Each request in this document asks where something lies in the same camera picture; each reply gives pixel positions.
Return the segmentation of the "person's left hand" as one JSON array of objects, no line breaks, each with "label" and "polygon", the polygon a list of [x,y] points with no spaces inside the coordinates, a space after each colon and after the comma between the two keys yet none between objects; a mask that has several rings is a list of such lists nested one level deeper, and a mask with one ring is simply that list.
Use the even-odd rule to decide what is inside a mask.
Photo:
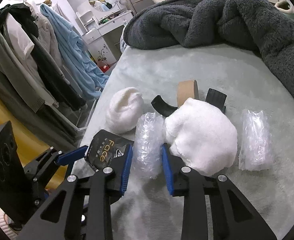
[{"label": "person's left hand", "polygon": [[21,231],[22,226],[15,223],[4,211],[0,208],[0,230],[12,240],[15,240]]}]

